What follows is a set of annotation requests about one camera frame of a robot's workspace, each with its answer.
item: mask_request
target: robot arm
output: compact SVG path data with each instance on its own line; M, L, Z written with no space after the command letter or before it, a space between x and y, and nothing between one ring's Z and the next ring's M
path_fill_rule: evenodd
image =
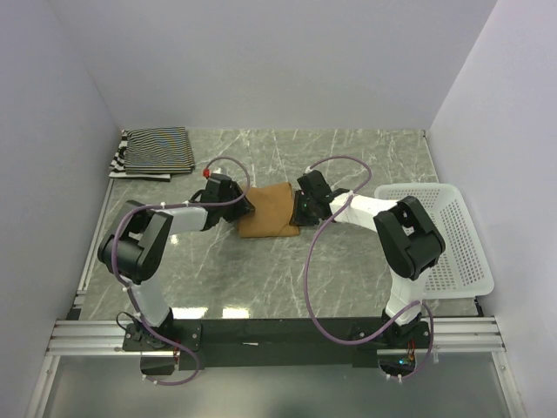
M321 219L346 204L346 189L332 191L321 172L313 170L298 179L310 211ZM379 235L393 277L385 315L392 318L408 304L421 301L431 268L445 251L445 241L421 203L414 197L401 201L354 195L335 221L354 224ZM396 323L405 326L419 320L420 305L404 312Z
M214 172L207 176L205 189L196 192L189 201L221 203L234 200L241 194L242 191L235 181L224 174ZM111 273L115 231L126 213L138 206L143 205L133 200L123 205L98 248L98 259ZM231 206L187 206L159 211L147 210L130 219L118 242L117 265L151 327L160 334L171 334L172 310L164 300L156 275L169 235L206 231L214 227L221 218L232 222L253 211L253 205L244 198Z

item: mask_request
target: metal frame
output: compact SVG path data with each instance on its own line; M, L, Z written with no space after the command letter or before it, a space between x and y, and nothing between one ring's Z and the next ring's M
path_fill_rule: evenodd
M79 279L79 286L77 291L86 291L89 286L89 279L91 278L90 271L94 265L95 253L97 251L97 241L98 236L103 230L104 222L106 221L106 207L108 206L108 201L111 197L112 187L114 186L114 179L109 179L108 186L106 188L106 193L104 194L103 205L101 206L101 213L98 215L97 225L95 226L95 232L93 233L93 238L91 240L91 245L89 246L89 252L87 253L87 258L85 259L84 269L81 273L81 279Z
M505 346L494 318L435 318L434 347L440 353L503 352ZM124 330L111 320L59 320L54 326L47 356L172 356L168 352L122 351ZM398 354L405 350L378 350Z
M493 353L492 356L497 371L497 377L499 377L501 389L503 390L503 395L505 396L511 418L526 417L527 413L522 404L520 391L514 379L513 371L509 366L507 353Z
M41 418L46 408L46 402L49 400L50 389L54 382L54 376L58 369L60 357L57 355L44 357L41 373L38 376L35 391L31 396L25 418Z
M76 298L73 300L72 309L81 309L82 307L84 307L86 294L87 291L85 290L78 290L76 292Z

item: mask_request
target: black and white striped fabric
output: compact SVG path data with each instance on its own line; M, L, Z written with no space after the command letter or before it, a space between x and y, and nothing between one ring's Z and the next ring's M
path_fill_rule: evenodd
M190 138L185 128L136 129L125 131L128 148L125 172L189 173L195 168Z
M114 158L111 161L111 172L109 177L111 179L144 179L144 180L159 180L159 181L171 181L171 175L166 174L131 174L125 170L125 154L128 148L128 140L126 137L122 137L120 144L118 145L118 151L114 154Z

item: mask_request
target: black mounting bracket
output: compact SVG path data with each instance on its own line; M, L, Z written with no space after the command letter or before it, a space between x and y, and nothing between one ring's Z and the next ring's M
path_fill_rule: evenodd
M324 318L319 322L331 334L344 340L359 340L379 329L385 320L371 318ZM152 340L143 335L134 338L134 327L126 330L122 346L124 351L171 351L168 345L152 346ZM377 339L358 346L344 346L326 339L310 319L284 320L174 320L176 340L197 352L202 367L256 367L352 364L353 367L377 367L380 349L407 349L413 340L415 347L429 345L429 326L424 321L414 323L403 334L387 332ZM142 363L146 371L160 373L168 360ZM192 370L195 361L181 353L178 369Z

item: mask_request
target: white cable clip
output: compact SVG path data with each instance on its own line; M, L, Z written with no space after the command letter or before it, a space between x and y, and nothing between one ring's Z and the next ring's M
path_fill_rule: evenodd
M434 347L432 353L433 353L433 364L439 363L439 351L437 350L437 348Z
M345 204L346 204L346 203L349 203L349 202L352 202L352 200L354 199L354 196L356 196L356 195L354 194L354 190L349 190L348 193L347 193L346 195L347 195L347 196L346 196Z

